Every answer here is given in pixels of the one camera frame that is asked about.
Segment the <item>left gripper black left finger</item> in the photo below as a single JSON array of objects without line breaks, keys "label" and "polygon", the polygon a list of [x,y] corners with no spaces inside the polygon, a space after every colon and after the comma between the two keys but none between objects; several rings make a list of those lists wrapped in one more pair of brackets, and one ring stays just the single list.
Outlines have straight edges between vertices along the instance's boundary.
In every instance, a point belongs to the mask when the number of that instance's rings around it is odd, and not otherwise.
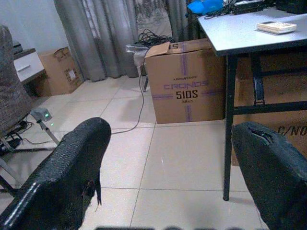
[{"label": "left gripper black left finger", "polygon": [[67,133],[1,213],[1,229],[79,229],[92,198],[102,203],[100,168],[110,138],[109,123],[99,117]]}]

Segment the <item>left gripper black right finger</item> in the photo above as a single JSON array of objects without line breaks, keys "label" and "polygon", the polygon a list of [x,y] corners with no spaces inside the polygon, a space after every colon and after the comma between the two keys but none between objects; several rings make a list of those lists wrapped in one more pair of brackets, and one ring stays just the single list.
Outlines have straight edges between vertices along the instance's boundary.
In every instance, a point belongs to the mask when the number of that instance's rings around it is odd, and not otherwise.
[{"label": "left gripper black right finger", "polygon": [[282,135],[256,122],[232,129],[245,184],[271,230],[307,228],[307,160]]}]

